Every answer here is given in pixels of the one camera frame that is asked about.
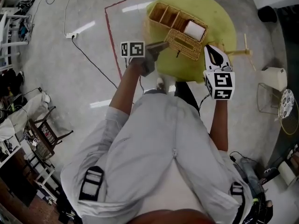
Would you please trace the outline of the white paper roll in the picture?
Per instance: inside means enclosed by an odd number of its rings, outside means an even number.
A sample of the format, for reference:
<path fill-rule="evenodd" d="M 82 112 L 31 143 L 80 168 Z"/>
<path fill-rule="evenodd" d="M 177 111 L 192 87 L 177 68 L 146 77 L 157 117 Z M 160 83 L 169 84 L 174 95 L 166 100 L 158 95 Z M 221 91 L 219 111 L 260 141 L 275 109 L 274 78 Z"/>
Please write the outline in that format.
<path fill-rule="evenodd" d="M 298 179 L 298 177 L 294 174 L 292 169 L 285 161 L 281 162 L 281 164 L 279 165 L 278 172 L 280 173 L 287 186 L 293 185 Z"/>

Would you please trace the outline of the stool with patterned cushion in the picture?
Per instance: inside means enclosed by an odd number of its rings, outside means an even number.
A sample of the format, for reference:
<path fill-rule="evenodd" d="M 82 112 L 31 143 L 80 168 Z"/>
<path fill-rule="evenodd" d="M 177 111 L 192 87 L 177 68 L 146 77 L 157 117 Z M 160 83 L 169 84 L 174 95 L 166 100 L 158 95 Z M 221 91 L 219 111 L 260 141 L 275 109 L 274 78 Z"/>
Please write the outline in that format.
<path fill-rule="evenodd" d="M 259 90 L 264 88 L 269 94 L 269 102 L 262 107 L 259 105 Z M 259 83 L 256 91 L 256 105 L 260 113 L 275 117 L 286 135 L 294 135 L 299 129 L 299 104 L 291 89 L 274 91 L 264 83 Z"/>

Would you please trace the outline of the person's white shoe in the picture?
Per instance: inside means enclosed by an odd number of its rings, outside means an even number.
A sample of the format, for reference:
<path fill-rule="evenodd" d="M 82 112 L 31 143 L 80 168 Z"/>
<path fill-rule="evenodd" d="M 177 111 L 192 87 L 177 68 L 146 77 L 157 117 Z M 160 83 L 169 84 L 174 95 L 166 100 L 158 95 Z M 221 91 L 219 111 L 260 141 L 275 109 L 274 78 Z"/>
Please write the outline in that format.
<path fill-rule="evenodd" d="M 157 90 L 159 93 L 166 94 L 165 84 L 164 84 L 164 81 L 163 81 L 163 79 L 162 79 L 161 77 L 159 77 L 159 78 L 157 79 L 156 90 Z"/>

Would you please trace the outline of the person's black trouser leg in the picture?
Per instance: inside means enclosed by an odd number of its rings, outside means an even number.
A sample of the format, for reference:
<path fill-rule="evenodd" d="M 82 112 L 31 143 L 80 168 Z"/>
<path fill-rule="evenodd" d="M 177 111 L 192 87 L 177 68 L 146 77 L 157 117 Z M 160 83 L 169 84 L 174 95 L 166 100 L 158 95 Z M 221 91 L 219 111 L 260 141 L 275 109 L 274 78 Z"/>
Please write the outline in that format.
<path fill-rule="evenodd" d="M 199 112 L 199 106 L 187 82 L 176 82 L 175 87 L 176 90 L 174 96 L 181 98 Z"/>

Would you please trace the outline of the red floor tape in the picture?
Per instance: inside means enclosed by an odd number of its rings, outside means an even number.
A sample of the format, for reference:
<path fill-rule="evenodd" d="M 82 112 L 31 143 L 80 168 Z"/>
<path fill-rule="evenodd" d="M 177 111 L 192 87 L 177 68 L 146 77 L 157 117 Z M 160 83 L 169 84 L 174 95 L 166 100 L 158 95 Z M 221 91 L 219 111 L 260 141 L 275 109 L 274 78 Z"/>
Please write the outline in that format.
<path fill-rule="evenodd" d="M 110 39 L 110 43 L 111 43 L 111 47 L 112 47 L 112 51 L 113 51 L 113 55 L 114 55 L 114 59 L 115 59 L 115 64 L 116 64 L 116 68 L 117 68 L 117 71 L 118 71 L 118 75 L 119 75 L 119 78 L 122 79 L 122 72 L 121 72 L 121 69 L 120 69 L 120 66 L 119 66 L 119 63 L 118 63 L 118 59 L 117 59 L 117 54 L 116 54 L 116 50 L 115 50 L 115 43 L 114 43 L 114 39 L 113 39 L 113 35 L 112 35 L 112 31 L 111 31 L 111 26 L 110 26 L 110 21 L 109 21 L 109 17 L 108 17 L 108 13 L 107 13 L 107 10 L 111 7 L 114 7 L 116 5 L 119 5 L 125 1 L 128 1 L 128 0 L 121 0 L 121 1 L 118 1 L 116 3 L 113 3 L 107 7 L 104 8 L 104 13 L 105 13 L 105 19 L 106 19 L 106 24 L 107 24 L 107 30 L 108 30 L 108 35 L 109 35 L 109 39 Z"/>

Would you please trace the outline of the white side table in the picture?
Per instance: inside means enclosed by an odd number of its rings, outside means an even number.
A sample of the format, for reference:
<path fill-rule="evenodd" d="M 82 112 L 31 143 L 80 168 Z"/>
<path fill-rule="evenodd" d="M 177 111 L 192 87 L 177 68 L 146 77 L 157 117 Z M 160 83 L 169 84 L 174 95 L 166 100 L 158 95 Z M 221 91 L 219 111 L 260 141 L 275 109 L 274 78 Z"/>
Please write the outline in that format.
<path fill-rule="evenodd" d="M 11 57 L 20 54 L 19 52 L 12 53 L 19 31 L 19 27 L 12 22 L 12 17 L 4 12 L 0 20 L 0 72 L 12 68 Z"/>

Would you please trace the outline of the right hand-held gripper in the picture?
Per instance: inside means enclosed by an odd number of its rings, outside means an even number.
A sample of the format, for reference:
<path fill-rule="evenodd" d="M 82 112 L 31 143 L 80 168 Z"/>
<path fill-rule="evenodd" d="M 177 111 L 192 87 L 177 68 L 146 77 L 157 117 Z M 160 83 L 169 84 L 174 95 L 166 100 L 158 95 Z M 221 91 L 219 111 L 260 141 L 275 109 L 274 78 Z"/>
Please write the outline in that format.
<path fill-rule="evenodd" d="M 205 86 L 214 100 L 231 100 L 235 91 L 235 73 L 228 56 L 212 45 L 204 47 Z"/>

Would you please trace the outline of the person's left forearm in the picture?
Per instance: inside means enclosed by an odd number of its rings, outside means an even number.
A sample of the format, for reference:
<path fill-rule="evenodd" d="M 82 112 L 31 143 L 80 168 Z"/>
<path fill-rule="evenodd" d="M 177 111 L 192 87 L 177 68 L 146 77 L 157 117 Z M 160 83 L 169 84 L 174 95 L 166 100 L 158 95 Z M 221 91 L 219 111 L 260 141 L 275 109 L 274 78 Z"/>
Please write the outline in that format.
<path fill-rule="evenodd" d="M 109 107 L 118 109 L 127 115 L 131 113 L 133 99 L 139 76 L 143 72 L 144 58 L 133 58 L 126 68 L 121 82 L 115 92 Z"/>

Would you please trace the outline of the yellow round tablecloth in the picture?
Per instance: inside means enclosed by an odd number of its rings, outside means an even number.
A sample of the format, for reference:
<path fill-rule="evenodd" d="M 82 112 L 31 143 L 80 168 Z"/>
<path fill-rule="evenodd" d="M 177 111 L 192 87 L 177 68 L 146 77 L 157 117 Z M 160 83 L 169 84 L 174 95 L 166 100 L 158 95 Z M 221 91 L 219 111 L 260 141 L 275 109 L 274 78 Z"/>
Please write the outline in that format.
<path fill-rule="evenodd" d="M 236 49 L 236 31 L 232 20 L 225 9 L 215 0 L 155 0 L 146 7 L 146 13 L 150 14 L 156 3 L 161 2 L 182 10 L 209 26 L 207 35 L 203 41 L 222 42 L 226 50 Z M 203 82 L 203 70 L 205 69 L 204 53 L 199 59 L 193 61 L 177 51 L 167 48 L 162 51 L 156 61 L 158 73 L 175 77 L 182 81 Z"/>

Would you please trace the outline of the wicker organizer basket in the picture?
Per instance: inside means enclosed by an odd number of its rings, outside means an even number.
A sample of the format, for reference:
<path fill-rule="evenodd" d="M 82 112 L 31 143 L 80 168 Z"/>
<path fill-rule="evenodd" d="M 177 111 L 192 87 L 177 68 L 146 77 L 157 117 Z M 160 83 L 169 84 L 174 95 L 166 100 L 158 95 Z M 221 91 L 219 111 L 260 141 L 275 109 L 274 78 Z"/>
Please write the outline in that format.
<path fill-rule="evenodd" d="M 209 30 L 208 25 L 183 10 L 161 2 L 154 4 L 149 13 L 149 21 L 167 32 L 164 41 L 169 43 L 171 49 L 193 61 L 199 59 L 202 43 Z M 183 33 L 188 21 L 193 21 L 206 29 L 200 42 Z"/>

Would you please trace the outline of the white rectangular block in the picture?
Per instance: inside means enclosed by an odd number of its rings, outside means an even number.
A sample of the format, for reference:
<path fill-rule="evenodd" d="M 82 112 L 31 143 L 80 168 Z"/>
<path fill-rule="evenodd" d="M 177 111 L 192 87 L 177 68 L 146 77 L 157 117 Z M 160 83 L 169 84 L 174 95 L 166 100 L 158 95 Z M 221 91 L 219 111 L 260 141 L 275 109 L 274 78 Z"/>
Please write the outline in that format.
<path fill-rule="evenodd" d="M 205 31 L 206 29 L 201 25 L 193 21 L 188 21 L 183 33 L 200 42 Z"/>

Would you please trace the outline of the wooden stick stand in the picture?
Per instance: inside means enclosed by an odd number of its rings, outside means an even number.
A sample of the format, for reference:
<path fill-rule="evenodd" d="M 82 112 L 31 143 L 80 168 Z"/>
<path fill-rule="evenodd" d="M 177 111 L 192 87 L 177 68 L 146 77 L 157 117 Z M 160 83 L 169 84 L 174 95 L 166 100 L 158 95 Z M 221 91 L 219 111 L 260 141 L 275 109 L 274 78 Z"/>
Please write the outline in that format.
<path fill-rule="evenodd" d="M 244 49 L 243 50 L 232 50 L 232 51 L 226 51 L 225 49 L 225 45 L 223 43 L 223 41 L 221 41 L 222 44 L 222 48 L 223 48 L 223 52 L 228 56 L 246 56 L 249 60 L 249 63 L 251 65 L 251 67 L 253 68 L 254 71 L 256 71 L 256 67 L 252 62 L 252 55 L 253 55 L 253 51 L 250 50 L 248 48 L 248 44 L 247 44 L 247 36 L 244 33 Z"/>

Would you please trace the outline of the black waste bin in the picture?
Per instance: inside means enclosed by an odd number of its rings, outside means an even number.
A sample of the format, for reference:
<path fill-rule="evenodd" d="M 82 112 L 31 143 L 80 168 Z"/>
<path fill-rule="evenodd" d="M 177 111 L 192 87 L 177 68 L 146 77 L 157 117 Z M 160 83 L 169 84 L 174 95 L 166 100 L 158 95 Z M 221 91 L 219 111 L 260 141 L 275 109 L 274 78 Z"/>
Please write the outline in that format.
<path fill-rule="evenodd" d="M 265 6 L 258 10 L 257 15 L 262 22 L 277 22 L 277 14 L 270 6 Z"/>

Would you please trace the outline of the person's right forearm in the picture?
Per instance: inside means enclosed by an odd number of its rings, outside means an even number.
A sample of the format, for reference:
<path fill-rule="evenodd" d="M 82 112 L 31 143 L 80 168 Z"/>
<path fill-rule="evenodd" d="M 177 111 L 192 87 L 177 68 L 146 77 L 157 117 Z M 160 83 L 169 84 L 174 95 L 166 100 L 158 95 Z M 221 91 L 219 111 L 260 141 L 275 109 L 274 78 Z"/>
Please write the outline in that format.
<path fill-rule="evenodd" d="M 218 150 L 228 151 L 228 101 L 217 100 L 209 134 Z"/>

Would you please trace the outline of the person's light grey shirt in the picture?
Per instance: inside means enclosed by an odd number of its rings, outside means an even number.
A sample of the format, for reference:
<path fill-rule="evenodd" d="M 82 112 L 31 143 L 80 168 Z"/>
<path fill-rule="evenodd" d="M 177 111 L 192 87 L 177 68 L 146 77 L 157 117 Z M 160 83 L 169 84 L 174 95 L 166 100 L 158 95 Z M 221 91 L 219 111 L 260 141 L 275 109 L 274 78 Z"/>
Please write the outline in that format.
<path fill-rule="evenodd" d="M 153 192 L 172 167 L 167 196 Z M 211 140 L 197 110 L 178 97 L 145 94 L 130 115 L 108 108 L 61 172 L 64 192 L 83 224 L 125 224 L 146 210 L 182 207 L 172 190 L 186 181 L 217 224 L 242 224 L 252 207 L 249 186 Z"/>

